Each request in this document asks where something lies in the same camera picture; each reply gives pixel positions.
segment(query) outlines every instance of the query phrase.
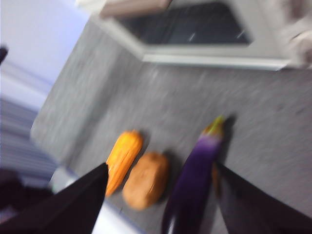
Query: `white wall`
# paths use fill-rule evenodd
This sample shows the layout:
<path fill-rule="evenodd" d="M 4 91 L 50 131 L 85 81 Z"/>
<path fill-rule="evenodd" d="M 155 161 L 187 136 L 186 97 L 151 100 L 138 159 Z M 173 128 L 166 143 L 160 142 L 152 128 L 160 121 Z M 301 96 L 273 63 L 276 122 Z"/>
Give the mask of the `white wall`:
<path fill-rule="evenodd" d="M 1 86 L 3 97 L 27 102 L 31 90 L 46 96 L 87 20 L 73 0 L 1 0 L 1 44 L 9 49 L 1 82 L 10 79 Z M 15 92 L 15 84 L 27 86 L 29 97 Z"/>

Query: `white object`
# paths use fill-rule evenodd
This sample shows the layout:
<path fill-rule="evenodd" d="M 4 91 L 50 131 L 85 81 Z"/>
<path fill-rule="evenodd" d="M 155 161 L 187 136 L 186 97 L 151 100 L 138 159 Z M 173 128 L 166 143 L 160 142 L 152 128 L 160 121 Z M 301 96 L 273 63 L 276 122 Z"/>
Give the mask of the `white object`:
<path fill-rule="evenodd" d="M 174 0 L 170 8 L 210 1 L 212 0 Z M 91 19 L 142 61 L 268 70 L 279 70 L 285 66 L 301 67 L 302 60 L 291 41 L 299 33 L 312 29 L 310 14 L 305 14 L 302 19 L 296 21 L 290 20 L 288 14 L 290 6 L 285 7 L 285 0 L 220 2 L 230 6 L 236 20 L 253 38 L 250 45 L 147 45 L 133 36 L 117 20 L 100 19 L 98 13 L 101 9 L 91 12 L 93 13 Z"/>

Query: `potato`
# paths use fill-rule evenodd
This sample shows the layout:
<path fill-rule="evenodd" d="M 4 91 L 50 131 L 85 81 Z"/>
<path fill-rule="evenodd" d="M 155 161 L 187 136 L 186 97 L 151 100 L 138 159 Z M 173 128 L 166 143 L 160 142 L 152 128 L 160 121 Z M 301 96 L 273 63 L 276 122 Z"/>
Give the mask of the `potato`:
<path fill-rule="evenodd" d="M 169 175 L 168 159 L 152 152 L 144 154 L 123 187 L 126 203 L 135 210 L 143 210 L 154 204 L 164 192 Z"/>

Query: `purple eggplant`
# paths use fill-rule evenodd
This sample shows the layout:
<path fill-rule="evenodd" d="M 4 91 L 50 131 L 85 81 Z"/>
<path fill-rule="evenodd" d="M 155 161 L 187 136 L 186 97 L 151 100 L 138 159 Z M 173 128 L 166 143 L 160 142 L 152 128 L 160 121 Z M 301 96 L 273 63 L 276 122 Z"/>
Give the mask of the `purple eggplant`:
<path fill-rule="evenodd" d="M 204 129 L 187 158 L 168 199 L 163 234 L 196 234 L 212 182 L 212 165 L 223 138 L 223 118 Z"/>

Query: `floor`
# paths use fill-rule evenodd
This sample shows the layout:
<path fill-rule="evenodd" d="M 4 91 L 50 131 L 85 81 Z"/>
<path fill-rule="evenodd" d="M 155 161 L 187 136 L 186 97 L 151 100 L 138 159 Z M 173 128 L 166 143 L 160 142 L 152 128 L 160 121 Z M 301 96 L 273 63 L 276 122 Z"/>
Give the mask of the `floor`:
<path fill-rule="evenodd" d="M 216 116 L 233 129 L 222 161 L 269 195 L 312 217 L 312 71 L 278 72 L 142 63 L 88 22 L 32 138 L 78 175 L 105 161 L 118 135 L 139 129 L 144 150 L 166 152 L 163 198 L 134 212 L 118 190 L 108 201 L 146 233 L 159 233 L 173 181 Z M 211 194 L 200 233 L 225 233 Z"/>

